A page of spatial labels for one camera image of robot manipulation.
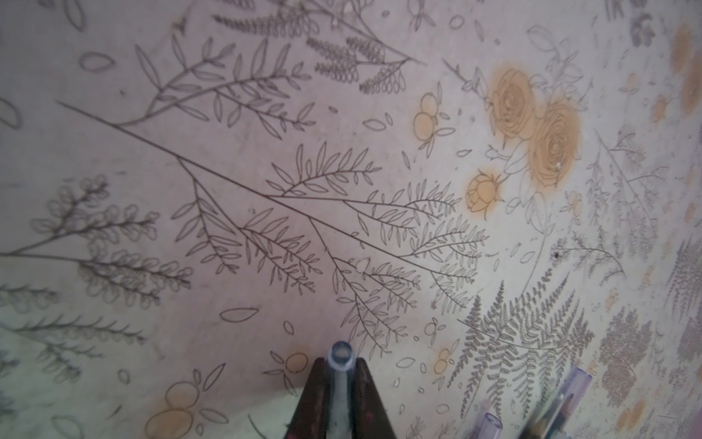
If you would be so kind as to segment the clear blue pencil cap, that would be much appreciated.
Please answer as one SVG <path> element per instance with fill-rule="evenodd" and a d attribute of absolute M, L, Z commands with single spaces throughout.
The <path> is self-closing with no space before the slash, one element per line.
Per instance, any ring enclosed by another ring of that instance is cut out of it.
<path fill-rule="evenodd" d="M 351 387 L 356 354 L 345 341 L 336 342 L 327 356 L 329 400 L 327 438 L 351 437 Z"/>

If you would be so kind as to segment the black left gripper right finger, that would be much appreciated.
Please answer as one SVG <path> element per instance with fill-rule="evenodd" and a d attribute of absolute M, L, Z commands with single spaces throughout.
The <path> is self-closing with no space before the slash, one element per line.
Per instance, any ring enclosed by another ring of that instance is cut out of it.
<path fill-rule="evenodd" d="M 396 439 L 367 362 L 356 359 L 351 388 L 351 429 L 354 439 Z"/>

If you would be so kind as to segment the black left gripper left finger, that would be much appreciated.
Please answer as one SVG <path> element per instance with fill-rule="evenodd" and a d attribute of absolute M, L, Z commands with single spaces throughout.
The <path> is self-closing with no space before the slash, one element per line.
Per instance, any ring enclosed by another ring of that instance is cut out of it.
<path fill-rule="evenodd" d="M 330 382 L 327 361 L 316 359 L 283 439 L 327 437 Z"/>

